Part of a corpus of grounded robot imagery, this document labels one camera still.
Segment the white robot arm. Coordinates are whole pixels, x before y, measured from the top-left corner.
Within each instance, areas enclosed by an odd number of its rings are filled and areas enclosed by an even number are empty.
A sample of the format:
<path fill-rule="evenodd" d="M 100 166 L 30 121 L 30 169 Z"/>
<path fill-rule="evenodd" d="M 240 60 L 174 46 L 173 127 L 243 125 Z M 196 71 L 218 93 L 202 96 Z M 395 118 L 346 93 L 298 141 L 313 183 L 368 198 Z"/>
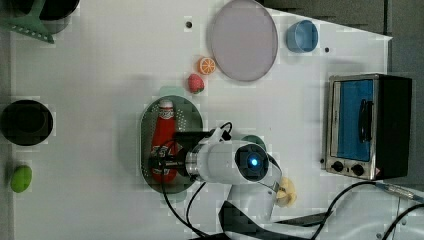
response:
<path fill-rule="evenodd" d="M 230 240 L 318 240 L 336 203 L 312 226 L 273 222 L 282 170 L 260 145 L 233 140 L 218 127 L 209 132 L 176 132 L 148 154 L 148 166 L 175 170 L 190 182 L 231 186 L 218 217 Z"/>

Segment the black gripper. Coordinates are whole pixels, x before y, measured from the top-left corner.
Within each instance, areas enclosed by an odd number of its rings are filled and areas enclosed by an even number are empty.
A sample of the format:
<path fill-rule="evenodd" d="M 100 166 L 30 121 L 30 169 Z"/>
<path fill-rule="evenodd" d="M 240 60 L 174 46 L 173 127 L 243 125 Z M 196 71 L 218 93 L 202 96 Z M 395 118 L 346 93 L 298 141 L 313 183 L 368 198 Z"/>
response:
<path fill-rule="evenodd" d="M 193 150 L 198 143 L 204 139 L 209 138 L 212 132 L 175 132 L 173 135 L 174 141 L 181 149 L 177 152 L 176 156 L 173 157 L 150 157 L 148 159 L 148 166 L 150 168 L 158 170 L 177 170 L 178 173 L 184 177 L 188 177 L 189 174 L 186 170 L 186 156 Z"/>

